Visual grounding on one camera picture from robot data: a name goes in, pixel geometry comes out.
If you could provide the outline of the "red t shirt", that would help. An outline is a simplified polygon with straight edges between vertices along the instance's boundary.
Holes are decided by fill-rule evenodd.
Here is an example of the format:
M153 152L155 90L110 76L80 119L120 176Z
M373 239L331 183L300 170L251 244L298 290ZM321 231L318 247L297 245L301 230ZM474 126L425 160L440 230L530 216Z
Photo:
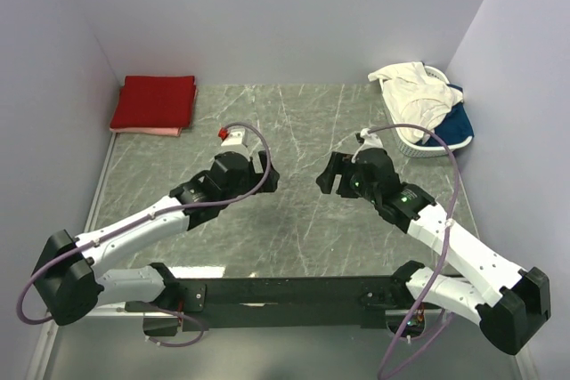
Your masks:
M194 76L126 76L110 129L156 128L179 133L191 124L195 97Z

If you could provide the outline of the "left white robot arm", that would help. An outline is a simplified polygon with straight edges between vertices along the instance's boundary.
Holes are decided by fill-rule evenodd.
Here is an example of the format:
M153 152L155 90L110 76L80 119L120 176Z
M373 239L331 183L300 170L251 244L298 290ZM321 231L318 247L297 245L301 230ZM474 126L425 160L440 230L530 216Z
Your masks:
M31 285L42 298L48 318L66 326L98 306L141 301L160 311L178 301L177 281L161 263L120 269L118 263L162 239L195 229L230 204L277 190L279 173L266 150L253 158L237 149L218 153L212 166L174 187L151 206L99 230L76 237L66 230L45 243L32 272Z

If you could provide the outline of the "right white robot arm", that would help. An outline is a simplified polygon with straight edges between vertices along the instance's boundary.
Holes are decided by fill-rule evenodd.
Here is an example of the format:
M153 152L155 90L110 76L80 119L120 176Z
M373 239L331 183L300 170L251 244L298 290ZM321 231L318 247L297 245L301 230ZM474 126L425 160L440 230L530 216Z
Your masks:
M518 354L550 318L550 280L525 270L483 244L421 187L403 182L383 149L355 155L333 152L316 183L324 194L363 198L379 216L438 255L460 275L436 275L409 261L392 275L391 297L403 308L424 300L478 325L486 339L508 355Z

